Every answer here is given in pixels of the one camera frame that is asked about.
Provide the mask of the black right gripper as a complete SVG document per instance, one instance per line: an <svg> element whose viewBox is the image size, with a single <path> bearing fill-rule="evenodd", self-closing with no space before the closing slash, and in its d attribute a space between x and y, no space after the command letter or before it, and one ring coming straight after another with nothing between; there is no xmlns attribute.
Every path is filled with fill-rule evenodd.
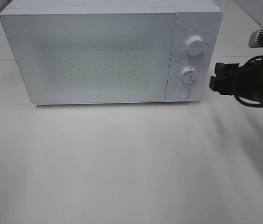
<svg viewBox="0 0 263 224"><path fill-rule="evenodd" d="M242 105L263 105L263 56L239 63L216 63L215 77L210 77L209 88L221 95L231 95Z"/></svg>

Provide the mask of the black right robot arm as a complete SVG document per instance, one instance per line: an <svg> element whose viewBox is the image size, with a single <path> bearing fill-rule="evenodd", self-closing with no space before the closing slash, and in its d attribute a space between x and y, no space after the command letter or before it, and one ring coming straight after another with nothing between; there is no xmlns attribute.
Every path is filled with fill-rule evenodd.
<svg viewBox="0 0 263 224"><path fill-rule="evenodd" d="M221 95L230 95L243 106L263 108L263 56L237 63L216 63L209 88Z"/></svg>

